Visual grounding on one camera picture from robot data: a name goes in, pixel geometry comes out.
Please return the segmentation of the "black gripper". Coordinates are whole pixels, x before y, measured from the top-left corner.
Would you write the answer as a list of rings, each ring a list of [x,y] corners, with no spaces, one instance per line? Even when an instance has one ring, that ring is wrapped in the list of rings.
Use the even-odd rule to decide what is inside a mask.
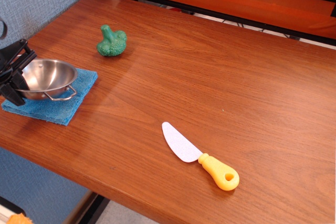
[[[16,106],[25,104],[16,90],[29,90],[23,77],[23,70],[37,57],[28,46],[26,39],[21,39],[1,49],[1,95]]]

